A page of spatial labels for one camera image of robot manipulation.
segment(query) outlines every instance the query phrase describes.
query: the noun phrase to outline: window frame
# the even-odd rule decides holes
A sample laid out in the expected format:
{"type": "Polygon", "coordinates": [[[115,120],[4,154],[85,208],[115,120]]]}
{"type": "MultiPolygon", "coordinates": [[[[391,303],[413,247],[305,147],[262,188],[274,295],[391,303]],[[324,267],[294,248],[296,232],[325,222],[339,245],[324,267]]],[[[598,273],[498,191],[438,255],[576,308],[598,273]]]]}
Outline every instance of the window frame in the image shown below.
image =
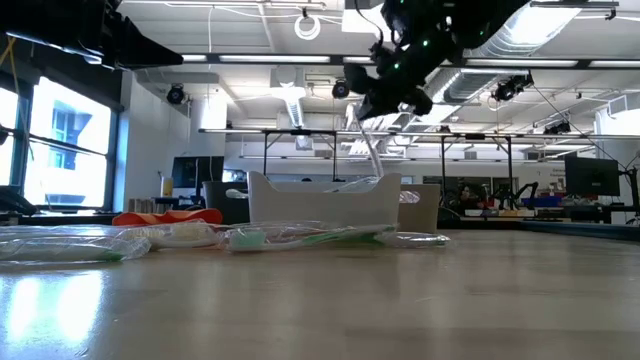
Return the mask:
{"type": "MultiPolygon", "coordinates": [[[[55,79],[47,77],[50,81],[56,82],[55,79]]],[[[77,92],[69,88],[66,85],[60,84],[61,86],[66,87],[67,89],[77,92]]],[[[18,86],[20,88],[20,92],[16,92],[15,83],[13,76],[7,74],[5,72],[0,71],[0,87],[11,91],[13,93],[18,93],[18,112],[16,119],[16,127],[14,129],[8,128],[9,133],[14,138],[14,149],[13,149],[13,159],[11,163],[11,173],[10,173],[10,183],[9,186],[14,186],[20,189],[20,194],[24,195],[24,184],[26,182],[27,176],[27,164],[29,162],[29,144],[27,144],[25,134],[28,133],[30,142],[37,142],[44,145],[48,145],[50,147],[73,151],[76,153],[82,153],[87,155],[97,155],[104,157],[107,164],[106,169],[106,179],[105,179],[105,189],[104,189],[104,201],[103,205],[100,207],[92,207],[92,206],[79,206],[79,205],[51,205],[48,204],[34,204],[40,210],[56,210],[56,211],[78,211],[78,210],[103,210],[103,211],[112,211],[113,210],[113,193],[115,186],[115,169],[116,169],[116,151],[117,151],[117,138],[118,138],[118,124],[120,122],[120,112],[121,105],[114,107],[109,106],[110,104],[105,104],[100,99],[96,99],[93,94],[78,94],[95,101],[101,105],[108,107],[111,110],[111,121],[109,128],[109,146],[106,154],[102,154],[90,149],[85,149],[79,147],[74,144],[65,143],[59,140],[41,137],[29,132],[31,128],[31,115],[33,109],[33,96],[34,96],[34,87],[35,85],[27,83],[21,79],[18,79],[18,86]]]]}

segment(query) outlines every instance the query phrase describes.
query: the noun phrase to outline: wooden table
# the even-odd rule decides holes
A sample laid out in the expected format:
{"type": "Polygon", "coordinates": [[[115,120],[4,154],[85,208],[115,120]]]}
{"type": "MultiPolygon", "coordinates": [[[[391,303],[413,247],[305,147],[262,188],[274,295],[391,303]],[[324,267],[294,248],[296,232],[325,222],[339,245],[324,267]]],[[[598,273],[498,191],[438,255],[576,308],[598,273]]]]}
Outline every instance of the wooden table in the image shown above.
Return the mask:
{"type": "Polygon", "coordinates": [[[0,359],[640,358],[638,246],[446,233],[446,249],[0,267],[0,359]]]}

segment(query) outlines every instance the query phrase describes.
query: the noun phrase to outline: duct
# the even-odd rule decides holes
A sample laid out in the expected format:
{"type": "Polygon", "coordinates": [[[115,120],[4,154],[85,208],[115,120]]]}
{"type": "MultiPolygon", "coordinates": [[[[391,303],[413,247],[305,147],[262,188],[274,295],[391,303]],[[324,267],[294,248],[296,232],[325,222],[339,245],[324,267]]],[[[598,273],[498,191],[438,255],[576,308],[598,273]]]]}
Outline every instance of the duct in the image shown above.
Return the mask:
{"type": "MultiPolygon", "coordinates": [[[[465,57],[524,57],[532,55],[553,39],[580,13],[580,9],[549,9],[523,6],[484,45],[466,50],[465,57]]],[[[427,95],[434,103],[464,104],[475,99],[502,76],[466,73],[461,69],[441,69],[428,82],[427,95]]],[[[431,113],[414,119],[406,131],[416,126],[437,125],[460,110],[461,106],[434,105],[431,113]]]]}

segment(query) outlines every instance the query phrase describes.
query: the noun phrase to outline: black stand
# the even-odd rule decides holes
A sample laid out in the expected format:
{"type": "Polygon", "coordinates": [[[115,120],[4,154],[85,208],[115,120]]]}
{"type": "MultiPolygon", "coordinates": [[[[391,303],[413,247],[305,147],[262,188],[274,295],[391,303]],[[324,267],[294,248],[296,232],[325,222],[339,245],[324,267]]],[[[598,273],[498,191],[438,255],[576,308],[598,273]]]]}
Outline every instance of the black stand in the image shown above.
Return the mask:
{"type": "Polygon", "coordinates": [[[500,200],[500,207],[499,207],[500,210],[504,210],[505,200],[508,200],[509,207],[511,208],[511,210],[517,210],[518,209],[518,206],[516,205],[517,200],[520,198],[522,193],[524,193],[528,188],[531,188],[531,195],[529,196],[529,205],[527,206],[527,209],[533,210],[535,208],[535,206],[533,205],[533,199],[535,199],[536,197],[536,191],[538,190],[538,185],[539,185],[538,182],[525,184],[515,194],[511,192],[510,186],[508,189],[503,187],[498,187],[498,189],[496,189],[493,195],[491,195],[491,199],[500,200]]]}
{"type": "Polygon", "coordinates": [[[620,171],[620,176],[626,176],[631,183],[631,197],[633,198],[633,207],[636,210],[636,216],[640,216],[640,197],[638,196],[638,169],[620,171]]]}

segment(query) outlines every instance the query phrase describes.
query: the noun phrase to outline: white container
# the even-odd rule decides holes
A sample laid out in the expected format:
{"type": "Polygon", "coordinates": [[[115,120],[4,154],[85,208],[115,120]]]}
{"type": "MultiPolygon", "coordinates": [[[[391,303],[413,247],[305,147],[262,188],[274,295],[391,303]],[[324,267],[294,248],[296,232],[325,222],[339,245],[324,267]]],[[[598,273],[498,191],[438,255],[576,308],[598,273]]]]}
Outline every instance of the white container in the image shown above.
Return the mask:
{"type": "Polygon", "coordinates": [[[276,190],[264,175],[249,173],[251,222],[326,221],[340,226],[394,225],[398,221],[402,175],[385,175],[368,192],[319,192],[314,183],[296,183],[293,191],[278,184],[276,190]]]}

